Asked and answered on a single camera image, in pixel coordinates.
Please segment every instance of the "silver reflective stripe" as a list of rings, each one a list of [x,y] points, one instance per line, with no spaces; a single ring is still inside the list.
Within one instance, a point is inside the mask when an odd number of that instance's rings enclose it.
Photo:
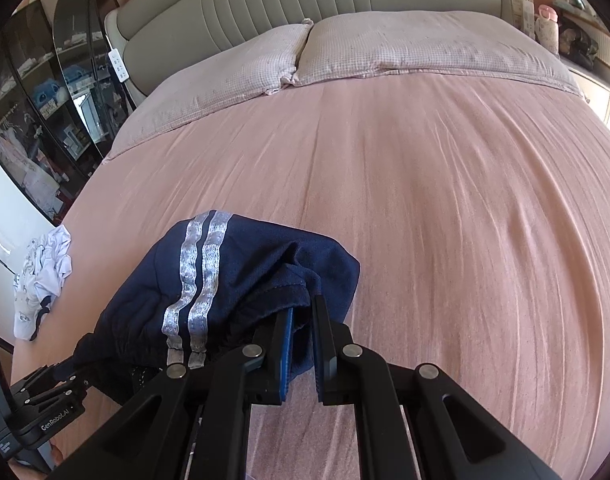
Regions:
[[[174,304],[167,307],[163,317],[162,332],[167,336],[167,365],[182,363],[182,338],[178,334],[178,315],[180,311],[190,304],[196,295],[196,257],[198,249],[196,244],[202,237],[202,224],[209,212],[195,216],[187,224],[185,240],[181,245],[180,277],[182,283],[181,297]]]
[[[216,211],[207,231],[207,238],[202,246],[202,290],[189,311],[187,328],[192,344],[189,368],[199,368],[205,362],[205,344],[207,343],[207,314],[210,311],[214,296],[218,291],[218,268],[220,267],[220,246],[225,238],[230,213]]]

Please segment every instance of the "metal screw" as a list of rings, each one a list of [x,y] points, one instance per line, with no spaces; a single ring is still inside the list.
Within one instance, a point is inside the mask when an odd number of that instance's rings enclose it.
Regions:
[[[262,354],[262,347],[259,345],[245,345],[243,347],[245,357],[258,357],[260,354]]]
[[[422,365],[418,373],[425,379],[435,379],[438,377],[438,368],[434,365]]]
[[[170,379],[182,379],[187,373],[187,368],[181,363],[174,363],[167,367],[167,377]]]
[[[360,357],[362,355],[362,348],[355,344],[345,345],[342,347],[342,353],[347,357]]]

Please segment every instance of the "pillow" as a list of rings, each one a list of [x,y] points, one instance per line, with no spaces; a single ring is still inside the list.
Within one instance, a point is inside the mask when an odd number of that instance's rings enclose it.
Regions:
[[[580,95],[569,70],[544,47],[478,12],[358,12],[318,22],[292,84],[410,72],[483,75]]]
[[[305,20],[272,28],[168,77],[124,123],[106,160],[223,108],[277,92],[296,72],[312,25]]]

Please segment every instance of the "power strip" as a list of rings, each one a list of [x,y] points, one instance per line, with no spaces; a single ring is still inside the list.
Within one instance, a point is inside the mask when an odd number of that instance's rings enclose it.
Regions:
[[[112,62],[112,66],[118,76],[118,81],[121,83],[127,81],[130,78],[130,74],[127,72],[127,67],[122,62],[122,58],[120,57],[120,53],[116,48],[112,48],[109,51],[109,60]]]

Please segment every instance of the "mattress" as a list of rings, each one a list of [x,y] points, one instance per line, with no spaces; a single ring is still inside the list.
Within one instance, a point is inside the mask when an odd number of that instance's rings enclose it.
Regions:
[[[217,208],[337,239],[346,319],[434,362],[565,480],[610,452],[610,133],[582,98],[484,76],[342,79],[226,108],[106,161],[65,218],[73,273],[13,376],[68,357],[175,222]],[[91,390],[65,455],[117,407]],[[356,479],[351,407],[312,372],[255,406],[256,480]]]

